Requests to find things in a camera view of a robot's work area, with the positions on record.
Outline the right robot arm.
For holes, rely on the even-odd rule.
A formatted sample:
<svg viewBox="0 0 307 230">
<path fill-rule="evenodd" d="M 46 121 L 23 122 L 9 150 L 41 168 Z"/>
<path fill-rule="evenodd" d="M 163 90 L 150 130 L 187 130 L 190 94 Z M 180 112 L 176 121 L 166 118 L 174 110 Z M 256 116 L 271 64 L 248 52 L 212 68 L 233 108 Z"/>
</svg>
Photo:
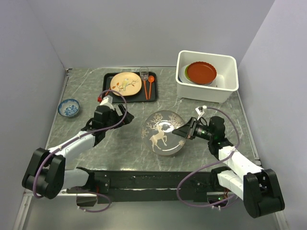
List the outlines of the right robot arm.
<svg viewBox="0 0 307 230">
<path fill-rule="evenodd" d="M 208 141 L 210 153 L 219 163 L 226 164 L 212 170 L 211 188 L 226 188 L 239 197 L 248 214 L 258 218 L 284 210 L 285 203 L 276 173 L 257 166 L 234 146 L 225 136 L 224 119 L 213 116 L 207 125 L 192 117 L 185 125 L 173 130 L 185 139 L 195 137 Z"/>
</svg>

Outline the lime green plate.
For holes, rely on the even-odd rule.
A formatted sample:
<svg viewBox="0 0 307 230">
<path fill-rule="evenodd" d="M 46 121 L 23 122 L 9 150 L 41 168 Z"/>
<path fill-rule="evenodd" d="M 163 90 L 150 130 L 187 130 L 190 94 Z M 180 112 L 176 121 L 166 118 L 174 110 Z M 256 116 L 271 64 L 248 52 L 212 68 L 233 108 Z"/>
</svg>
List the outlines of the lime green plate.
<svg viewBox="0 0 307 230">
<path fill-rule="evenodd" d="M 190 80 L 190 78 L 189 78 L 189 76 L 188 76 L 188 67 L 189 67 L 189 65 L 186 65 L 186 67 L 185 67 L 185 77 L 186 77 L 188 80 Z"/>
</svg>

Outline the clear glass plate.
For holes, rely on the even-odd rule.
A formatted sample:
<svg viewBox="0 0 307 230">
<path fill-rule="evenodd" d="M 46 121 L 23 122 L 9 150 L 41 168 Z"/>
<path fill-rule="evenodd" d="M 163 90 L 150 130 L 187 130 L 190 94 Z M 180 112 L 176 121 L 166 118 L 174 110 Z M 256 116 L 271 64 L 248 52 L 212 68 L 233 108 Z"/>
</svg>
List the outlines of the clear glass plate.
<svg viewBox="0 0 307 230">
<path fill-rule="evenodd" d="M 174 155 L 183 148 L 186 139 L 172 132 L 184 124 L 184 120 L 172 111 L 155 112 L 142 125 L 142 140 L 160 156 Z"/>
</svg>

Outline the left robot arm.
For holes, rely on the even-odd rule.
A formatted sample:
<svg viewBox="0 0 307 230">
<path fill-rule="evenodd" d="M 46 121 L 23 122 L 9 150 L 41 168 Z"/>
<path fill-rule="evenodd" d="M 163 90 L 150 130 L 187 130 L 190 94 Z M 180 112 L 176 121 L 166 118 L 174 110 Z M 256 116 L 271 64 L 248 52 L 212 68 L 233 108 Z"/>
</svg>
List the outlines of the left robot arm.
<svg viewBox="0 0 307 230">
<path fill-rule="evenodd" d="M 98 145 L 110 129 L 132 122 L 134 116 L 123 105 L 121 114 L 111 105 L 99 105 L 80 132 L 66 142 L 50 149 L 34 151 L 22 179 L 22 187 L 38 198 L 55 198 L 61 190 L 79 187 L 88 193 L 96 190 L 94 172 L 86 168 L 66 170 L 66 163 Z"/>
</svg>

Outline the red-black lacquer plate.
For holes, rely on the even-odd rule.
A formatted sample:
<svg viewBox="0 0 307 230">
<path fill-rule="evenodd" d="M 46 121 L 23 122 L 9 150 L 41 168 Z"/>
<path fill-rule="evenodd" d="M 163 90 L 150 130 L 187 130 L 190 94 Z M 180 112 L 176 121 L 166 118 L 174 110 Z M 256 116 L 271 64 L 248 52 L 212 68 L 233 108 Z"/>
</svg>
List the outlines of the red-black lacquer plate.
<svg viewBox="0 0 307 230">
<path fill-rule="evenodd" d="M 193 83 L 200 85 L 211 83 L 217 76 L 215 67 L 202 61 L 191 63 L 187 67 L 186 73 Z"/>
</svg>

